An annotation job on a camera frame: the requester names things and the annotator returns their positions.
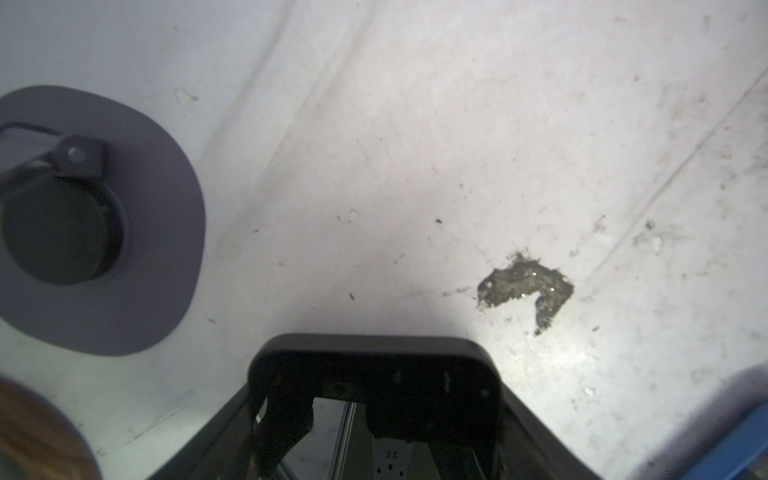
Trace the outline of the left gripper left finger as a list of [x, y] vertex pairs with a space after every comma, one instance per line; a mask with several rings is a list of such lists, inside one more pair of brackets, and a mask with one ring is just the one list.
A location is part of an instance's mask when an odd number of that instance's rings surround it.
[[248, 437], [247, 394], [244, 386], [150, 479], [217, 479]]

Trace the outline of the phone from stand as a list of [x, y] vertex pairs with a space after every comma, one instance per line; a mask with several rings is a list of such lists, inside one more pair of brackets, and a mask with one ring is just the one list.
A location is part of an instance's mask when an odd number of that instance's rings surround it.
[[767, 403], [731, 429], [681, 479], [738, 479], [767, 454]]

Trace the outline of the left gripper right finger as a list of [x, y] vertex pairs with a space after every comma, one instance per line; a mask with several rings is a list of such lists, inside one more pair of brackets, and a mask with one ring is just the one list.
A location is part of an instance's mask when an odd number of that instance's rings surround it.
[[506, 385], [502, 392], [499, 479], [599, 479]]

